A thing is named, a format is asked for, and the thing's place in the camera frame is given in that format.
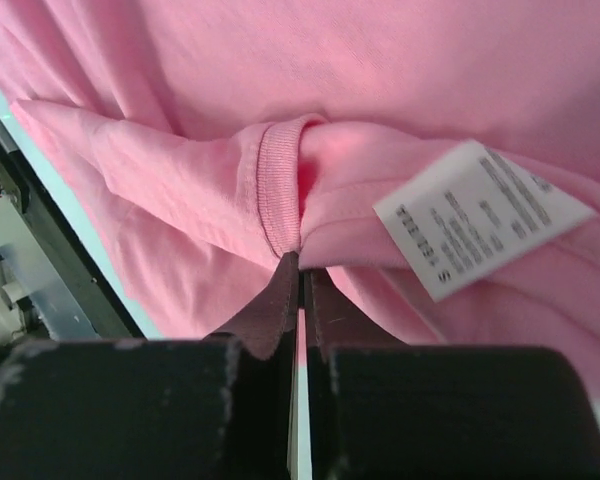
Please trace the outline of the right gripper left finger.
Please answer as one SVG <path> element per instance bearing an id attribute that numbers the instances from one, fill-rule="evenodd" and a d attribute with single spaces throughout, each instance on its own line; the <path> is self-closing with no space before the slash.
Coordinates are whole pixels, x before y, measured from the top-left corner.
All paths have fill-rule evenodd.
<path id="1" fill-rule="evenodd" d="M 0 363 L 0 479 L 286 479 L 298 257 L 201 340 L 28 341 Z"/>

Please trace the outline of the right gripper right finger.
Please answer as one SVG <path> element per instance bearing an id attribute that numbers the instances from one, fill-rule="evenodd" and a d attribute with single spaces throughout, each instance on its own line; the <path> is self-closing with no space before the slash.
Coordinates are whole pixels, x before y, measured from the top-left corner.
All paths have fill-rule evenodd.
<path id="1" fill-rule="evenodd" d="M 302 275 L 317 479 L 600 479 L 585 387 L 544 347 L 415 346 Z"/>

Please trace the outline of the pink t shirt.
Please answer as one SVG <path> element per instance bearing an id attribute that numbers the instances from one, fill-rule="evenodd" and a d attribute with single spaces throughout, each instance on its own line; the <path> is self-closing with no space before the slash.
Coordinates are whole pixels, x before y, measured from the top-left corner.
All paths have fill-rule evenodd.
<path id="1" fill-rule="evenodd" d="M 163 335 L 297 252 L 404 342 L 546 345 L 600 398 L 600 1 L 0 1 L 0 89 Z M 434 302 L 374 205 L 465 139 L 595 214 Z"/>

